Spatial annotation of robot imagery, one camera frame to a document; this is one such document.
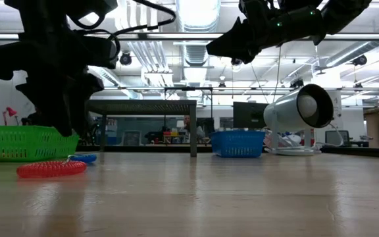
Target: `fan stand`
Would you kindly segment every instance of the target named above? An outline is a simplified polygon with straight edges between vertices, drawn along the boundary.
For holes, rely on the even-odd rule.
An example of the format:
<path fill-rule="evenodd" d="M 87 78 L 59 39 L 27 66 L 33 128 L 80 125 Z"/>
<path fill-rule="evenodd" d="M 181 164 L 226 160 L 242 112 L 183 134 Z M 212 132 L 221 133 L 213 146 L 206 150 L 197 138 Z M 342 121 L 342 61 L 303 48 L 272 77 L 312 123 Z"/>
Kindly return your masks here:
<path fill-rule="evenodd" d="M 278 147 L 278 135 L 277 131 L 277 111 L 273 111 L 273 123 L 271 126 L 272 132 L 272 153 L 274 155 L 291 155 L 291 156 L 312 156 L 314 155 L 314 150 L 311 148 L 311 129 L 305 129 L 305 146 L 299 147 Z"/>

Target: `blue plastic basket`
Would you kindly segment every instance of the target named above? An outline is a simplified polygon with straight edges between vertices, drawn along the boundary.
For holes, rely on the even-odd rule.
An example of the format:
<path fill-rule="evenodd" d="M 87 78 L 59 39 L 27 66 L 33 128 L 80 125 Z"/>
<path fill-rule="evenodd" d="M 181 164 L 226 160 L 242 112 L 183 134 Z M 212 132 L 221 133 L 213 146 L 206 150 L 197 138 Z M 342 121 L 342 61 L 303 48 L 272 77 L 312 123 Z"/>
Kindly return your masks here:
<path fill-rule="evenodd" d="M 265 132 L 225 131 L 211 134 L 213 153 L 221 157 L 259 157 Z"/>

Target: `green basket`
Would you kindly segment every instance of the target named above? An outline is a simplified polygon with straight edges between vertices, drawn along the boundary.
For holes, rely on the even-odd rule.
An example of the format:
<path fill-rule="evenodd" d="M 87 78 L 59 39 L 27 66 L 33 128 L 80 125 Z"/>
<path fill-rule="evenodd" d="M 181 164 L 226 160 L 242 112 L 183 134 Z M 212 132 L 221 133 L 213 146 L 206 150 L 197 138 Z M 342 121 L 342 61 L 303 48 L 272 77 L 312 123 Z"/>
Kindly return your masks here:
<path fill-rule="evenodd" d="M 0 161 L 42 161 L 76 151 L 78 136 L 62 137 L 55 128 L 0 126 Z"/>

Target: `red spiral keychain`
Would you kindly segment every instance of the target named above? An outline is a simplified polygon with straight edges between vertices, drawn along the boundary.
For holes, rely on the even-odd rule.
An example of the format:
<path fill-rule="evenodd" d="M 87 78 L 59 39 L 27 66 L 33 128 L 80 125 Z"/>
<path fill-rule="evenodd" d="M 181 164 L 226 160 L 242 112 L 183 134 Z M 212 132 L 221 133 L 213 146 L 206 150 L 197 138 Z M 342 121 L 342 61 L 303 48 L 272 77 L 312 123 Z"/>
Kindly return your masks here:
<path fill-rule="evenodd" d="M 44 161 L 18 167 L 17 175 L 21 178 L 47 178 L 78 174 L 85 170 L 86 164 L 81 161 Z"/>

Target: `metal table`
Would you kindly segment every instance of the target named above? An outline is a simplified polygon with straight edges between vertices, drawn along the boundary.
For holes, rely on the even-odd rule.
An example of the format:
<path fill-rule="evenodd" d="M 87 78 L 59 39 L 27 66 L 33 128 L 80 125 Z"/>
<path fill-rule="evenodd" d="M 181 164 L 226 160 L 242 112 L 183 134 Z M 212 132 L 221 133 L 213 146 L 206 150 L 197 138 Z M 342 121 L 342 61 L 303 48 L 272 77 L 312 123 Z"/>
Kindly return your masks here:
<path fill-rule="evenodd" d="M 88 110 L 102 115 L 101 151 L 106 145 L 107 115 L 189 115 L 189 137 L 191 156 L 197 157 L 197 101 L 166 100 L 89 100 Z"/>

